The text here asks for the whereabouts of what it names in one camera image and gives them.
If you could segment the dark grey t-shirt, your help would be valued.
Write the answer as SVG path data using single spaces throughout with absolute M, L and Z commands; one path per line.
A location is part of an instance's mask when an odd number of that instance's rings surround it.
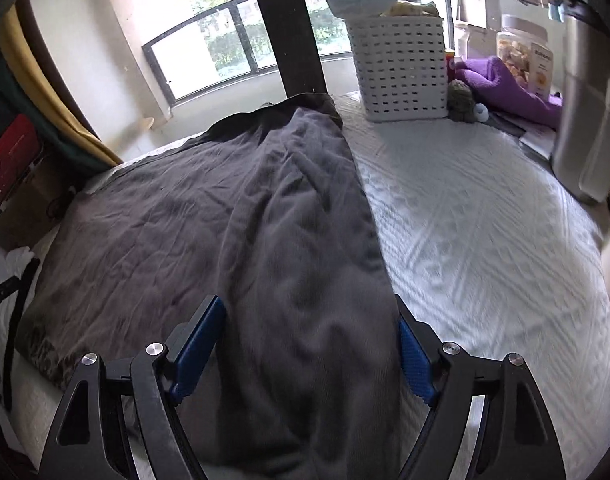
M 130 358 L 204 298 L 227 309 L 178 409 L 198 458 L 270 479 L 400 468 L 398 307 L 325 94 L 224 118 L 70 205 L 15 339 L 64 388 L 80 358 Z

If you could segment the white quilted bed cover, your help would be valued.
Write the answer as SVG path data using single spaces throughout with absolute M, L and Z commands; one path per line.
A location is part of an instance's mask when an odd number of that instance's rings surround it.
M 610 300 L 593 216 L 518 142 L 483 125 L 370 124 L 331 98 L 396 304 L 473 356 L 520 354 L 568 478 L 610 446 Z M 399 382 L 399 463 L 423 410 Z

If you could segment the white cloth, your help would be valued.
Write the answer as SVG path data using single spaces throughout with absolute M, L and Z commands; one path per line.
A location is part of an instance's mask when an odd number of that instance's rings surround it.
M 8 278 L 20 278 L 35 254 L 28 247 L 20 247 L 6 252 L 0 247 L 0 285 Z M 17 293 L 14 292 L 0 304 L 0 341 L 5 341 L 9 333 L 9 320 L 13 312 Z

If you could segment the brown cardboard box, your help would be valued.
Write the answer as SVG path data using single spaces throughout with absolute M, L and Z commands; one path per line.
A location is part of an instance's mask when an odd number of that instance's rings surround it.
M 0 214 L 0 246 L 34 246 L 60 223 L 75 194 L 62 162 L 45 157 L 6 201 Z

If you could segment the red box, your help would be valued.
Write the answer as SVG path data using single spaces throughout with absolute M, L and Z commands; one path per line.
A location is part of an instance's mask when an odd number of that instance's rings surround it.
M 40 154 L 34 124 L 26 115 L 18 114 L 0 138 L 0 208 Z

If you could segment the small grey plush toy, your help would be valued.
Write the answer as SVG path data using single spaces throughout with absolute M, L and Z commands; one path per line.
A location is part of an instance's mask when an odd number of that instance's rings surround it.
M 454 79 L 447 88 L 447 113 L 454 122 L 474 124 L 475 101 L 471 88 L 463 81 Z

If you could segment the teal curtain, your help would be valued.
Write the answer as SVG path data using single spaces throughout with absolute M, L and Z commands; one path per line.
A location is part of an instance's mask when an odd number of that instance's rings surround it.
M 94 176 L 110 169 L 110 165 L 67 140 L 58 128 L 35 107 L 15 80 L 0 50 L 0 138 L 18 115 L 24 115 L 34 126 L 41 143 L 84 174 Z

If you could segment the purple towel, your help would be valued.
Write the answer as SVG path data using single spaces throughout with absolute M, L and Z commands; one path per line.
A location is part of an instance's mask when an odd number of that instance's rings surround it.
M 562 101 L 541 99 L 522 88 L 498 56 L 459 61 L 454 64 L 454 76 L 470 87 L 477 101 L 534 124 L 559 129 Z

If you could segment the clear plastic snack jar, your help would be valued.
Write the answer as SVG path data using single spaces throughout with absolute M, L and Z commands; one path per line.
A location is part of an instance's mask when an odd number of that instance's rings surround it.
M 497 55 L 523 89 L 544 101 L 549 99 L 554 56 L 548 46 L 548 33 L 542 26 L 502 14 Z

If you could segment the white perforated laundry basket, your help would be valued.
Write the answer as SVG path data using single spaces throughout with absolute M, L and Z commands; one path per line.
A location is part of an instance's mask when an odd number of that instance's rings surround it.
M 379 16 L 346 23 L 361 103 L 371 122 L 447 116 L 442 19 Z

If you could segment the yellow curtain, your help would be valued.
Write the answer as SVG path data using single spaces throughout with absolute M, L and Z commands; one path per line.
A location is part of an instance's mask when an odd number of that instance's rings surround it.
M 62 140 L 76 145 L 107 167 L 116 167 L 122 163 L 107 145 L 82 125 L 44 76 L 24 35 L 15 4 L 1 19 L 0 49 L 20 88 L 47 121 L 58 130 L 58 136 Z

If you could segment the dark window frame pillar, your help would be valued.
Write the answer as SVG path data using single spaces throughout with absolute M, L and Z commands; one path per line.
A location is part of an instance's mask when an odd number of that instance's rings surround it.
M 305 0 L 257 0 L 287 96 L 326 93 Z

